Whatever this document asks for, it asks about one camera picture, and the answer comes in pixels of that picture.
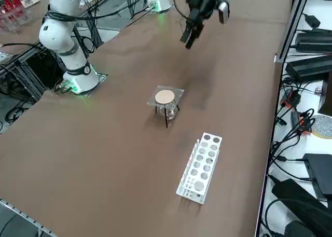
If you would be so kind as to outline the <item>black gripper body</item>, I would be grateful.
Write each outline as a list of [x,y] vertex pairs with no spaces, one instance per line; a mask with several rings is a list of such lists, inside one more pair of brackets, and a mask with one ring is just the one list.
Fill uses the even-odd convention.
[[209,19],[216,8],[216,0],[186,0],[190,20]]

